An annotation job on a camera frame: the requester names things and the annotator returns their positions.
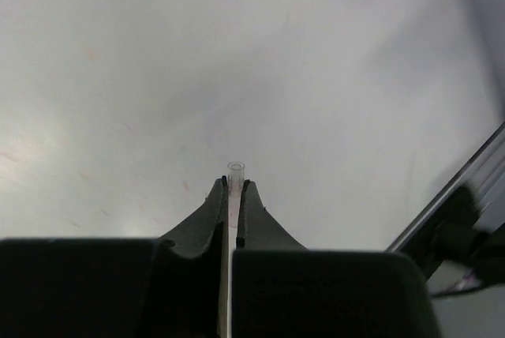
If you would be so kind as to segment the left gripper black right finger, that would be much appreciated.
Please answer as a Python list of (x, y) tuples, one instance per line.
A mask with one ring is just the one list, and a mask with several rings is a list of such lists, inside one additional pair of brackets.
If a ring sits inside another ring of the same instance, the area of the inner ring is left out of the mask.
[(234, 337), (438, 337), (419, 268), (400, 253), (308, 250), (241, 192), (232, 259)]

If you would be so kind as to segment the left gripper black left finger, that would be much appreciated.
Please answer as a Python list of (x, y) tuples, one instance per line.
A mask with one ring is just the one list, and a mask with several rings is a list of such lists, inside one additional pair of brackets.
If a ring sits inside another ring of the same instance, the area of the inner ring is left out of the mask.
[(226, 180), (158, 238), (4, 238), (4, 337), (217, 337)]

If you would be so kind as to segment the small clear pink cap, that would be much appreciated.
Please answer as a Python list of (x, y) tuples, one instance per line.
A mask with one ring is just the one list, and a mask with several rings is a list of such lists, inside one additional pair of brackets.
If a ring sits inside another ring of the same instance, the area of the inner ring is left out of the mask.
[(240, 161), (228, 163), (228, 221), (232, 232), (238, 228), (241, 192), (245, 183), (245, 165)]

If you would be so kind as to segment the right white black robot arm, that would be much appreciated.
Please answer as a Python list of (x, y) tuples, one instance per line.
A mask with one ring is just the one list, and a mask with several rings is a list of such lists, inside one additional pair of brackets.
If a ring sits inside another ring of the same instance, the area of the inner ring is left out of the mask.
[(504, 283), (504, 226), (478, 227), (481, 210), (467, 185), (458, 186), (428, 210), (398, 248), (409, 256), (425, 279), (443, 264), (465, 272), (450, 286), (435, 291), (436, 298), (473, 293)]

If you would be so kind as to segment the aluminium frame rail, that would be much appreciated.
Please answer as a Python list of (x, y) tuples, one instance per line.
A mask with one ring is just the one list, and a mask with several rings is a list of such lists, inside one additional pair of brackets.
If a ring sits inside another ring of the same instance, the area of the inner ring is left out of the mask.
[(445, 223), (473, 226), (487, 209), (504, 204), (504, 125), (470, 157), (387, 248), (414, 257)]

